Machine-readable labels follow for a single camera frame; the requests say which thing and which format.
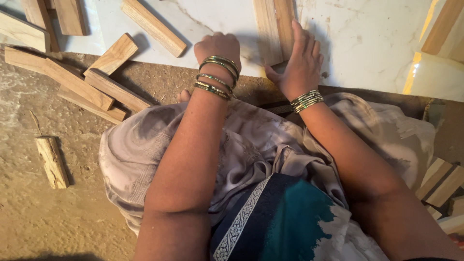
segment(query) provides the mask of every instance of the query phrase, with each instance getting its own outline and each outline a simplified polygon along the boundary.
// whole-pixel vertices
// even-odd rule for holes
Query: marble surface
[[[68,52],[101,55],[123,33],[129,33],[141,49],[132,60],[197,68],[193,44],[221,31],[235,34],[240,41],[241,74],[264,77],[252,0],[140,0],[187,43],[180,58],[126,16],[119,7],[121,0],[82,1],[91,35],[59,36],[60,47]],[[6,2],[8,7],[16,3],[21,12],[19,0]],[[320,84],[402,93],[431,2],[296,0],[297,19],[322,43],[325,60]],[[57,20],[54,23],[59,31]],[[452,99],[464,101],[464,90],[450,88],[461,94]],[[411,94],[430,97],[435,93],[416,87]]]

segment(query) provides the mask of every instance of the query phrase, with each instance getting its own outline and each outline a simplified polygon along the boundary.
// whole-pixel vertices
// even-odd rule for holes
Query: rough wooden stick
[[[134,39],[128,34],[123,34],[95,63],[88,69],[96,68],[106,76],[112,74],[119,66],[127,61],[139,48]]]
[[[150,106],[153,106],[149,101],[133,93],[131,90],[113,81],[100,73],[97,69],[92,68],[87,71],[85,82],[91,86],[101,90],[102,92],[110,95],[122,104],[127,105],[135,111],[141,111]]]
[[[66,175],[55,137],[37,137],[35,138],[35,143],[37,144],[39,154],[44,160],[44,168],[50,186],[54,189],[67,188],[69,186],[68,176]]]
[[[0,33],[41,52],[50,51],[50,34],[44,29],[0,11]]]
[[[36,25],[50,34],[50,50],[59,52],[58,41],[53,30],[47,8],[43,0],[21,0],[27,21]]]
[[[122,0],[121,10],[175,57],[186,49],[187,45],[137,0]]]

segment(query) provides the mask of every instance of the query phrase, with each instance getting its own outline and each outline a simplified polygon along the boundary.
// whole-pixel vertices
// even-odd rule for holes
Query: wood piece
[[[44,72],[55,81],[66,86],[104,111],[109,110],[115,101],[50,58],[47,58],[45,62]]]
[[[464,183],[464,168],[456,166],[453,172],[441,183],[441,185],[426,199],[425,202],[441,207],[448,198]]]
[[[464,215],[464,196],[454,197],[450,200],[449,215]]]
[[[43,70],[46,62],[45,58],[15,48],[5,46],[5,62],[11,65],[31,70],[33,72],[45,74],[45,71]],[[83,72],[82,69],[73,67],[71,65],[60,65],[66,68],[68,71],[74,73],[75,75],[81,75]]]
[[[427,179],[427,181],[416,191],[418,199],[422,200],[435,187],[442,177],[451,169],[452,165],[443,161],[439,169]]]
[[[141,111],[150,106],[153,106],[153,104],[151,104],[144,98],[138,96],[126,87],[106,77],[95,68],[92,68],[90,69],[90,71],[87,71],[87,75],[85,76],[85,82],[101,90],[102,92],[110,95],[117,101],[121,102],[122,104],[128,106],[129,108],[135,111]]]
[[[115,106],[112,106],[109,111],[103,111],[102,109],[95,106],[95,104],[82,98],[63,85],[61,85],[60,89],[58,90],[58,96],[115,124],[120,124],[124,120],[124,117],[126,117],[126,112]]]
[[[292,20],[295,18],[293,0],[274,0],[276,7],[277,29],[284,61],[290,59],[295,39],[293,37]]]
[[[134,39],[128,34],[123,34],[95,63],[88,69],[96,68],[106,76],[112,74],[119,66],[127,61],[139,48]]]
[[[57,0],[54,3],[62,34],[87,35],[79,0]]]
[[[68,176],[66,175],[55,137],[37,137],[35,138],[35,143],[39,154],[44,160],[44,168],[50,186],[54,189],[69,187]]]
[[[58,41],[43,0],[21,0],[27,21],[50,34],[50,50],[59,52]]]
[[[425,206],[425,209],[432,215],[433,219],[437,220],[439,219],[442,215],[438,210],[434,209],[432,206]]]
[[[464,215],[445,217],[437,222],[447,235],[464,229]]]
[[[175,57],[182,55],[187,48],[179,37],[137,0],[122,0],[121,10]]]
[[[274,0],[253,0],[258,25],[258,47],[261,59],[268,65],[284,61],[280,46]]]
[[[50,51],[50,34],[35,25],[0,11],[0,33],[41,52]]]

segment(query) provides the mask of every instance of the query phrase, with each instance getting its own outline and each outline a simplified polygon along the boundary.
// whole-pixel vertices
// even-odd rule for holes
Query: bangle
[[[318,90],[313,90],[296,97],[290,104],[296,113],[308,108],[311,105],[322,102],[324,99]]]
[[[231,97],[225,91],[220,90],[220,89],[218,89],[218,88],[216,88],[216,87],[214,87],[212,85],[209,85],[209,84],[198,81],[198,82],[195,83],[195,87],[198,87],[198,88],[203,89],[205,91],[212,92],[212,93],[214,93],[214,94],[216,94],[216,95],[218,95],[218,96],[220,96],[220,97],[222,97],[222,98],[224,98],[224,99],[226,99],[228,101],[231,100]]]

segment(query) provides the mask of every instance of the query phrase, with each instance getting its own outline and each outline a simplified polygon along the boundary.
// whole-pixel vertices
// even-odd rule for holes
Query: finger
[[[280,74],[276,73],[276,71],[269,65],[264,65],[264,71],[266,72],[266,77],[271,80],[271,82],[275,85],[279,85]]]

